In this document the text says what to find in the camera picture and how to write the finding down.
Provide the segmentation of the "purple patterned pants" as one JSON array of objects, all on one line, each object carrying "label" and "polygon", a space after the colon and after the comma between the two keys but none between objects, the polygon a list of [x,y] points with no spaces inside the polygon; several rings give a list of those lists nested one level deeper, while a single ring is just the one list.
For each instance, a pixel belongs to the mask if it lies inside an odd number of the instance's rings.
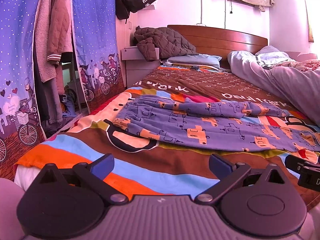
[{"label": "purple patterned pants", "polygon": [[269,103],[178,102],[141,95],[123,106],[113,124],[139,137],[210,150],[319,151],[318,133],[242,120],[247,115],[279,118],[289,113]]}]

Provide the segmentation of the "grey crumpled duvet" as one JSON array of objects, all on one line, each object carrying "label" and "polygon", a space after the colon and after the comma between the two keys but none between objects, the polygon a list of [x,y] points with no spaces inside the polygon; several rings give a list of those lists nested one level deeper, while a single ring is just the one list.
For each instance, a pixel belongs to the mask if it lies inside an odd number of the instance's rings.
[{"label": "grey crumpled duvet", "polygon": [[228,54],[231,72],[237,77],[291,103],[319,125],[319,69],[301,72],[293,67],[264,69],[247,51]]}]

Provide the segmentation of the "blue wardrobe curtain left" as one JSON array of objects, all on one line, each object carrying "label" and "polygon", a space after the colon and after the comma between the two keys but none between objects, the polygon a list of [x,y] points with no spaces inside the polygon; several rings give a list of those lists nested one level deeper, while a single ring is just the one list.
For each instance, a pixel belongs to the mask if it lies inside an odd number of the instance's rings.
[{"label": "blue wardrobe curtain left", "polygon": [[1,177],[44,141],[34,85],[34,25],[39,0],[1,0]]}]

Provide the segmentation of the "blue wardrobe curtain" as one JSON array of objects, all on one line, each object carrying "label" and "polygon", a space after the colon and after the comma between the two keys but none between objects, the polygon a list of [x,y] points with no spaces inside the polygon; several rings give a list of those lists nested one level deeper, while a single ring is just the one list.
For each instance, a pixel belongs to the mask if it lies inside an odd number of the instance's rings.
[{"label": "blue wardrobe curtain", "polygon": [[116,40],[115,0],[72,0],[73,38],[90,112],[124,91]]},{"label": "blue wardrobe curtain", "polygon": [[34,25],[39,0],[1,0],[1,177],[44,141],[34,85]]}]

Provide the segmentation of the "colourful paul frank bedsheet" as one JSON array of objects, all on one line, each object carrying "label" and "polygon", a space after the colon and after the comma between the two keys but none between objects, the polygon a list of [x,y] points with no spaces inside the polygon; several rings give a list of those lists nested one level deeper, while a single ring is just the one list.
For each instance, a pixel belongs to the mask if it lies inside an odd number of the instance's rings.
[{"label": "colourful paul frank bedsheet", "polygon": [[70,168],[114,156],[106,182],[135,194],[196,196],[217,182],[213,153],[252,168],[284,168],[288,154],[317,162],[319,128],[286,100],[229,73],[159,67],[69,131],[16,163],[27,189],[47,163]]}]

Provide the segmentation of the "floral pink blanket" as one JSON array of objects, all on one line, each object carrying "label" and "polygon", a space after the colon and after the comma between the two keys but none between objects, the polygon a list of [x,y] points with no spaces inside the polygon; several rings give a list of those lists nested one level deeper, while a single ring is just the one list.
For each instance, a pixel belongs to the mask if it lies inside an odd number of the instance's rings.
[{"label": "floral pink blanket", "polygon": [[320,61],[319,59],[313,59],[313,60],[306,60],[306,61],[294,61],[294,60],[287,60],[280,63],[273,64],[271,68],[274,67],[292,67],[296,68],[297,70],[301,72],[307,72],[309,70],[314,71],[319,69],[320,67]]}]

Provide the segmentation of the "white pillow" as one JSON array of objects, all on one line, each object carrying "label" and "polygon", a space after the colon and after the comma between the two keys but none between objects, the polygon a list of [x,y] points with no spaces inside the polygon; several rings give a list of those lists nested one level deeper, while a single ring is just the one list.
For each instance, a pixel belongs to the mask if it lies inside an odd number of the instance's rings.
[{"label": "white pillow", "polygon": [[271,59],[282,59],[288,60],[290,59],[289,55],[283,51],[279,51],[274,46],[265,46],[261,50],[259,50],[255,56],[259,60],[271,60]]}]

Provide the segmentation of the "beige fleece coat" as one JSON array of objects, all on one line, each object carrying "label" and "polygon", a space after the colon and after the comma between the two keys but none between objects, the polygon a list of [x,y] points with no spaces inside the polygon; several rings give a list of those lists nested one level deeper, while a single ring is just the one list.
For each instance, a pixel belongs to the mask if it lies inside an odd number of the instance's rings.
[{"label": "beige fleece coat", "polygon": [[35,21],[35,52],[43,83],[56,77],[55,67],[47,61],[51,0],[39,0]]}]

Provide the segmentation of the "light blue pillow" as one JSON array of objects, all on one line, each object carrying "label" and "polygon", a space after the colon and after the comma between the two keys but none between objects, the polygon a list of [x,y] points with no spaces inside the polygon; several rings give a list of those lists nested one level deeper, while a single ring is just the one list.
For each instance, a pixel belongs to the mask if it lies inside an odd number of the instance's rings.
[{"label": "light blue pillow", "polygon": [[169,65],[173,63],[189,63],[191,65],[204,65],[211,68],[220,69],[220,61],[222,57],[208,54],[173,56],[164,61]]}]

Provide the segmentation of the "grey bedside cabinet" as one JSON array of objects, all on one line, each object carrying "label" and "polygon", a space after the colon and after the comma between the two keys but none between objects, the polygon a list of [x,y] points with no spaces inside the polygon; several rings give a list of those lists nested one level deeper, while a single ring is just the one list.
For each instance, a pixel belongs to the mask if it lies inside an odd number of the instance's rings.
[{"label": "grey bedside cabinet", "polygon": [[122,49],[120,55],[121,60],[125,63],[127,88],[146,77],[161,65],[158,48],[156,48],[156,60],[150,62],[144,59],[144,56],[136,46]]}]

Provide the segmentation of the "wooden headboard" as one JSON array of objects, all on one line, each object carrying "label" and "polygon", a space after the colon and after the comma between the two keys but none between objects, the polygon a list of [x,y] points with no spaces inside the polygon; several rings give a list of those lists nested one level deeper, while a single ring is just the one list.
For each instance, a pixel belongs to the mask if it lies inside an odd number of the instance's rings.
[{"label": "wooden headboard", "polygon": [[200,25],[168,25],[196,47],[200,54],[220,56],[220,67],[229,69],[227,56],[231,51],[252,54],[268,45],[268,39],[240,31],[204,27]]}]

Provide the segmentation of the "pink quilted jacket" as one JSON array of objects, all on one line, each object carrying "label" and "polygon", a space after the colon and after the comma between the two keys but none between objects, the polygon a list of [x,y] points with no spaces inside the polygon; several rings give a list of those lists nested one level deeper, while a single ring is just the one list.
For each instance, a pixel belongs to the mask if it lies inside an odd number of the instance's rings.
[{"label": "pink quilted jacket", "polygon": [[62,53],[71,53],[72,46],[71,0],[51,0],[47,61],[58,65]]}]

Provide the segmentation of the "brown quilted jacket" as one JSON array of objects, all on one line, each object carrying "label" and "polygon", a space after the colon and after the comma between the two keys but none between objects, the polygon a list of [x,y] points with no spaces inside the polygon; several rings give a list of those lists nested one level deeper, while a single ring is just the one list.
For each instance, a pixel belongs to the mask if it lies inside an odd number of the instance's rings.
[{"label": "brown quilted jacket", "polygon": [[159,59],[174,56],[197,55],[196,47],[179,32],[168,27],[138,26],[133,41],[146,61],[157,60],[156,48],[159,49]]}]

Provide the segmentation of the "blue wardrobe curtain right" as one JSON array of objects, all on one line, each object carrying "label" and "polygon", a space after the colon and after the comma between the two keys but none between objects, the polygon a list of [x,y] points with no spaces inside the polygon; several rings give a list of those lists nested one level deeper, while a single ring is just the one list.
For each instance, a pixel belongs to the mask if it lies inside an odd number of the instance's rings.
[{"label": "blue wardrobe curtain right", "polygon": [[90,112],[124,91],[116,40],[115,0],[72,0],[73,38]]}]

